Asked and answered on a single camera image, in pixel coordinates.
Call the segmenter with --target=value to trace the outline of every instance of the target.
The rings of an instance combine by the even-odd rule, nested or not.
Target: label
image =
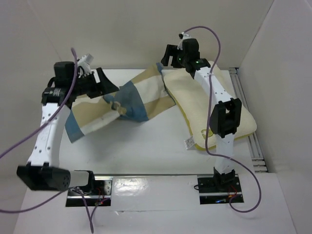
[[[184,145],[185,145],[185,148],[188,150],[190,148],[192,148],[193,145],[195,145],[195,141],[194,141],[194,138],[193,136],[191,136],[190,138],[186,139],[184,141]]]

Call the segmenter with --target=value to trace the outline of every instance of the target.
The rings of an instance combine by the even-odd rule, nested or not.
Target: yellow pillow
[[[232,97],[235,97],[235,94],[226,85],[222,72],[217,66],[214,67],[214,74],[224,89]],[[166,74],[164,83],[185,118],[190,134],[193,136],[195,147],[199,150],[205,150],[209,96],[185,69],[178,69]],[[256,129],[257,124],[253,116],[242,106],[240,126],[235,134],[235,139],[246,137],[255,132]],[[212,148],[215,144],[215,136],[209,130],[208,147]]]

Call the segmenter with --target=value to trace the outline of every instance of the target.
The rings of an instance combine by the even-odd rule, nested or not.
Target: striped cloth
[[[117,118],[148,121],[175,105],[165,90],[160,63],[119,88],[119,91],[90,99],[81,96],[73,103],[65,129],[73,143]]]

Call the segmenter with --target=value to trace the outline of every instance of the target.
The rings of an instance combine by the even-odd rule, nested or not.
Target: cloth
[[[213,73],[225,90],[232,97],[235,97],[235,94],[227,87],[225,79],[217,66],[214,67]],[[209,96],[185,69],[168,73],[164,76],[164,83],[185,118],[190,134],[193,136],[195,147],[199,150],[205,150]],[[255,132],[256,129],[257,124],[253,116],[242,106],[240,126],[235,134],[235,139],[246,137]],[[215,145],[215,136],[209,129],[208,147],[212,148]]]
[[[146,69],[119,88],[119,91],[90,99],[77,98],[65,129],[73,143],[117,118],[148,121],[175,105],[165,90],[160,63]]]

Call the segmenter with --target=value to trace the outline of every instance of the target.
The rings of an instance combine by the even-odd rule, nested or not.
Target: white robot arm
[[[97,83],[90,63],[93,57],[85,55],[78,61],[78,77],[68,101],[58,115],[38,134],[32,154],[26,166],[18,166],[17,175],[31,190],[65,191],[80,186],[84,190],[92,189],[94,175],[92,171],[69,171],[59,168],[59,148],[65,123],[71,112],[72,104],[77,96],[87,95],[90,98],[116,92],[118,88],[112,84],[97,68],[100,82]],[[42,93],[43,125],[64,101],[74,75],[73,62],[57,62],[54,65],[55,77]]]
[[[176,68],[184,67],[209,96],[210,64],[206,59],[200,58],[199,45],[196,39],[183,32],[179,34],[179,37],[181,42],[178,46],[167,45],[161,63],[168,66],[169,57],[172,56],[171,65]],[[234,136],[240,124],[242,103],[226,92],[214,73],[212,73],[211,81],[213,111],[210,116],[210,129],[216,138],[216,153],[233,157]],[[233,162],[226,158],[217,157],[214,165],[214,177],[218,185],[230,184],[235,177]]]

